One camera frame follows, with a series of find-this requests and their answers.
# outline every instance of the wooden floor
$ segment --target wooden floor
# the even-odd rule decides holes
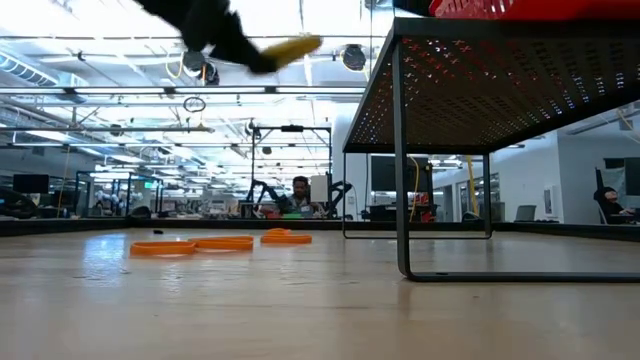
[[[638,359],[640,286],[415,284],[394,242],[338,232],[128,257],[132,241],[205,234],[0,239],[0,359]],[[414,247],[416,270],[640,271],[640,244],[625,242],[497,234]]]

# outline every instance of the black metal table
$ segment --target black metal table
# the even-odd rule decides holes
[[[424,282],[640,282],[640,273],[411,270],[407,154],[483,156],[640,99],[640,27],[631,21],[396,18],[343,146],[395,153],[398,266]],[[491,207],[484,207],[491,236]]]

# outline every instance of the red basket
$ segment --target red basket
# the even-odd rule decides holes
[[[455,19],[640,19],[640,0],[433,0],[429,10]]]

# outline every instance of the perforated metal tabletop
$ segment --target perforated metal tabletop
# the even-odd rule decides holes
[[[487,154],[640,99],[639,25],[396,18],[344,152],[394,152],[396,47],[407,152]]]

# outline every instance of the person sitting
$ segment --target person sitting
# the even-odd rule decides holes
[[[322,207],[312,203],[309,196],[309,179],[304,176],[296,176],[293,179],[293,195],[288,197],[285,212],[288,214],[303,214],[313,216],[314,213],[322,213]]]
[[[618,192],[611,187],[605,187],[596,191],[594,199],[600,205],[607,224],[629,223],[636,214],[634,209],[625,209],[618,204]]]

